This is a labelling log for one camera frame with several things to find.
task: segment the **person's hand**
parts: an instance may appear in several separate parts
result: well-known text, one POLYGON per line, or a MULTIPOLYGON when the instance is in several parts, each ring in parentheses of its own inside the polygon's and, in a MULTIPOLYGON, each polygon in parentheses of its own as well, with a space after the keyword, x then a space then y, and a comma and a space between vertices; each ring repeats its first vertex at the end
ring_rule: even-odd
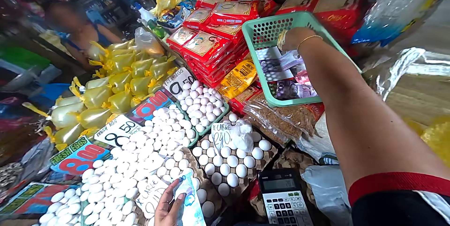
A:
POLYGON ((171 202, 173 199, 173 189, 179 182, 179 179, 173 181, 162 194, 158 206, 156 206, 155 226, 176 226, 178 210, 186 197, 186 194, 183 193, 178 195, 174 202, 171 202))
POLYGON ((285 43, 281 48, 283 51, 296 50, 302 40, 315 34, 316 33, 309 28, 292 28, 286 33, 286 36, 284 38, 285 43))

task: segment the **gold bracelet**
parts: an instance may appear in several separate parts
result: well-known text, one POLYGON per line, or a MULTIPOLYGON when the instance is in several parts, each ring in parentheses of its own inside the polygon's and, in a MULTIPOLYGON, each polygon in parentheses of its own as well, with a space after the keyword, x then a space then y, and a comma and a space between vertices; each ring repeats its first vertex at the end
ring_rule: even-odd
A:
POLYGON ((303 40, 300 42, 299 45, 297 45, 297 50, 298 50, 298 48, 300 47, 300 45, 301 45, 304 41, 306 41, 306 40, 309 39, 309 38, 313 38, 313 37, 318 37, 318 38, 320 38, 320 39, 323 40, 322 36, 319 36, 319 35, 308 36, 308 37, 306 37, 305 39, 303 39, 303 40))

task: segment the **vendor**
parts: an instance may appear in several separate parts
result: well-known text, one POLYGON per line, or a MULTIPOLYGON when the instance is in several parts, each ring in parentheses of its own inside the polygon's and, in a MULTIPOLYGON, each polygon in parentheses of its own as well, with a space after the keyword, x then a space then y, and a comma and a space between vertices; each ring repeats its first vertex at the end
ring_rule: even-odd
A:
MULTIPOLYGON (((450 169, 366 84, 353 63, 314 31, 289 30, 283 50, 295 49, 325 105, 353 225, 448 225, 450 169)), ((171 206, 177 183, 162 194, 155 226, 176 225, 185 197, 176 197, 171 206)))
POLYGON ((89 64, 89 57, 86 56, 86 51, 91 46, 90 41, 95 41, 105 48, 122 42, 120 37, 103 25, 90 22, 85 12, 70 1, 50 1, 43 7, 46 21, 69 34, 66 39, 61 39, 61 42, 87 71, 96 69, 89 64))

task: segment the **green plastic basket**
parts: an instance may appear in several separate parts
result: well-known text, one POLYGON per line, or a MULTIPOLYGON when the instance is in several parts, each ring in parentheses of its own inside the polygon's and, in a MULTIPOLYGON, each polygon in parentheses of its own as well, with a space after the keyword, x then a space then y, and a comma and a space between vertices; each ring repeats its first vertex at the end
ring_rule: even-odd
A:
POLYGON ((322 101, 319 96, 293 100, 278 100, 273 97, 270 93, 269 86, 267 85, 267 80, 258 61, 258 57, 256 56, 256 50, 276 46, 278 35, 281 33, 281 31, 283 31, 283 29, 289 30, 295 27, 308 27, 315 30, 316 33, 322 36, 326 42, 328 42, 331 46, 334 46, 353 64, 355 64, 345 53, 345 51, 339 46, 339 44, 333 39, 333 37, 331 37, 327 30, 322 25, 320 25, 317 19, 309 12, 287 13, 245 22, 242 25, 242 32, 244 33, 245 41, 247 42, 248 48, 250 50, 251 58, 255 63, 256 71, 262 85, 264 96, 266 97, 270 107, 287 107, 292 105, 316 103, 322 101))

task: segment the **casio calculator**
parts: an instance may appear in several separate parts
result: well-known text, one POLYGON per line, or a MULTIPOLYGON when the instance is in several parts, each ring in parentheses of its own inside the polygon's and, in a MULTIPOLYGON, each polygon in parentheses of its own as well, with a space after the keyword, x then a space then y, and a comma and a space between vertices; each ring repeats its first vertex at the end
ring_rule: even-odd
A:
POLYGON ((301 195, 300 174, 289 168, 261 171, 259 186, 270 224, 312 226, 305 200, 301 195))

